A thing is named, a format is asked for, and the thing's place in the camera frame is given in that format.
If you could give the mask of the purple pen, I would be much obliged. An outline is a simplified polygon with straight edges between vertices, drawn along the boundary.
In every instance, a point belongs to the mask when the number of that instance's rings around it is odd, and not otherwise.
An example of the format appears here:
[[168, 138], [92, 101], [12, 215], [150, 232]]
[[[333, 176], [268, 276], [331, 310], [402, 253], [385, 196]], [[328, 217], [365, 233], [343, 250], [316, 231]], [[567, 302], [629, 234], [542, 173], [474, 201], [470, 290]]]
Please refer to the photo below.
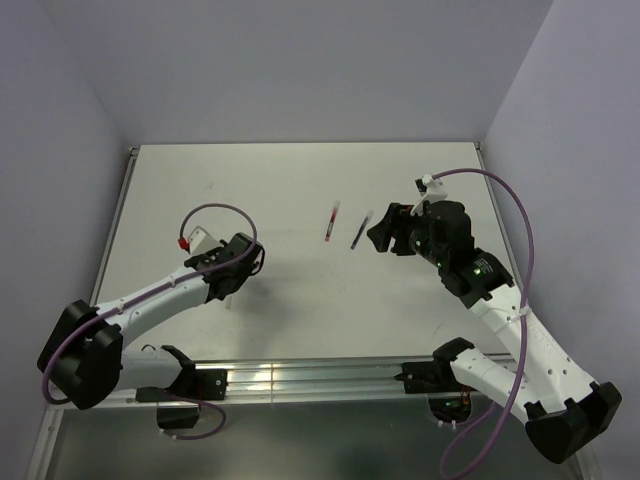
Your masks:
[[363, 236], [367, 226], [369, 225], [372, 217], [374, 215], [374, 212], [372, 210], [369, 210], [364, 219], [362, 220], [362, 222], [360, 223], [358, 230], [354, 236], [354, 239], [352, 240], [351, 244], [350, 244], [350, 249], [351, 250], [355, 250], [357, 248], [357, 245], [361, 239], [361, 237]]

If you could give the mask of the red pen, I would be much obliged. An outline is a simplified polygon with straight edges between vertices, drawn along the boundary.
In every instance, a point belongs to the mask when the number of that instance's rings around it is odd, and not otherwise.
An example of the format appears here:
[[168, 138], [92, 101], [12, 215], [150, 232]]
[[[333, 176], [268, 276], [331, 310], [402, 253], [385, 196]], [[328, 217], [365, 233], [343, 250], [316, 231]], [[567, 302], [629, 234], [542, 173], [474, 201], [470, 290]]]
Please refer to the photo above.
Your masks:
[[337, 215], [339, 213], [340, 204], [341, 202], [339, 200], [336, 200], [332, 205], [329, 220], [328, 220], [325, 235], [324, 235], [325, 242], [329, 242], [331, 240], [332, 231], [336, 222]]

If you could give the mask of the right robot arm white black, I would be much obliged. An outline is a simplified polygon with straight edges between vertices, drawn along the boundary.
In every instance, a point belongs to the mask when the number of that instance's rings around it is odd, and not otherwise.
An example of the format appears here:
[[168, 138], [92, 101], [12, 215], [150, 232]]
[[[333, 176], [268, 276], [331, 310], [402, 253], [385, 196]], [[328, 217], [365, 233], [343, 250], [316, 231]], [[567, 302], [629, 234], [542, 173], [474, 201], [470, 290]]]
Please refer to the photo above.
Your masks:
[[524, 368], [517, 376], [458, 337], [434, 351], [428, 383], [481, 392], [521, 421], [536, 450], [555, 464], [607, 430], [622, 402], [620, 391], [579, 367], [536, 315], [521, 306], [512, 276], [494, 255], [476, 246], [461, 203], [426, 203], [419, 212], [392, 203], [367, 236], [380, 253], [418, 255], [433, 264], [446, 290]]

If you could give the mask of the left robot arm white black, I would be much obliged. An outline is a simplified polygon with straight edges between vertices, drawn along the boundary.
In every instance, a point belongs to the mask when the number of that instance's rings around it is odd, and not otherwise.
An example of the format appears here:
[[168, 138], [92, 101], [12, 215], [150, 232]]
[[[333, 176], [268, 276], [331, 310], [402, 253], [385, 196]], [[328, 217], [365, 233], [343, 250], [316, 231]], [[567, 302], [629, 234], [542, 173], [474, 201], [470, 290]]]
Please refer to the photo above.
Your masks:
[[78, 409], [111, 393], [160, 389], [172, 399], [197, 390], [196, 366], [174, 346], [131, 351], [129, 345], [162, 322], [213, 300], [223, 301], [256, 275], [264, 248], [244, 233], [200, 247], [184, 265], [143, 292], [101, 305], [69, 304], [37, 360], [45, 384], [54, 384]]

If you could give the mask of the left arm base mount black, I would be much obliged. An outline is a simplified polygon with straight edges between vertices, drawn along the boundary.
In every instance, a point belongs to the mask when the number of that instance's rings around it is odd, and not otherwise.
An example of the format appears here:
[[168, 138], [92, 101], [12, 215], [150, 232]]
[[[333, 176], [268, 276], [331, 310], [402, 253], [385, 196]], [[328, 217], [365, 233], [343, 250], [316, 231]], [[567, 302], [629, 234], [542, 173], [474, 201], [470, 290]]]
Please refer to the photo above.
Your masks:
[[144, 387], [136, 390], [137, 403], [157, 403], [156, 421], [165, 432], [182, 436], [182, 431], [192, 430], [204, 414], [212, 412], [218, 419], [213, 433], [226, 424], [226, 412], [216, 404], [225, 399], [227, 371], [225, 369], [195, 369], [171, 386]]

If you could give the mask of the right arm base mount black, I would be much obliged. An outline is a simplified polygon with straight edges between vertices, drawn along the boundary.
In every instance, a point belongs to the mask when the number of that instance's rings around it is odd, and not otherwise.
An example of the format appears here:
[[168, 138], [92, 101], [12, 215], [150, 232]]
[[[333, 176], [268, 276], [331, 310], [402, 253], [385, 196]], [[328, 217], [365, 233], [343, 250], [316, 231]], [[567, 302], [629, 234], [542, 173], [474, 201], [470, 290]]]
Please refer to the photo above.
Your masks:
[[471, 418], [473, 389], [459, 383], [435, 361], [405, 362], [394, 380], [403, 385], [407, 395], [426, 395], [436, 423], [451, 427]]

